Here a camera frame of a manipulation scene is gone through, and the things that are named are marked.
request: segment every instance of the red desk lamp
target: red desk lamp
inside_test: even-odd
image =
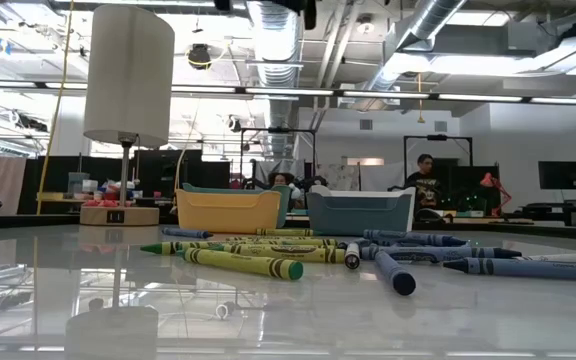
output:
[[[501,215],[501,208],[504,205],[506,205],[510,200],[512,200],[512,196],[510,196],[510,194],[508,194],[506,189],[504,189],[504,187],[501,185],[501,182],[499,181],[499,179],[492,176],[491,173],[486,173],[483,180],[481,180],[479,182],[479,184],[483,187],[488,187],[488,188],[494,187],[497,190],[499,190],[499,193],[501,193],[501,197],[502,197],[501,204],[499,204],[498,207],[492,209],[492,216],[499,217]]]

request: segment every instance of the wooden lamp base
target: wooden lamp base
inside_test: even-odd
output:
[[[159,209],[82,206],[79,223],[103,226],[156,226],[159,225]]]

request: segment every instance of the black t-shirt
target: black t-shirt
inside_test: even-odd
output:
[[[440,184],[433,174],[422,174],[416,172],[406,179],[406,187],[415,186],[417,188],[417,204],[420,207],[434,207],[428,205],[429,202],[439,203]]]

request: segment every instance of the window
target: window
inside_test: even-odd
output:
[[[383,158],[346,158],[346,165],[357,165],[360,163],[363,166],[383,165]]]

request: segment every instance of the glossy table surface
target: glossy table surface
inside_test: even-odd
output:
[[[576,252],[571,239],[453,234]],[[401,297],[368,261],[308,263],[289,282],[134,246],[175,240],[157,227],[1,229],[0,359],[576,359],[576,281],[405,264],[417,289]]]

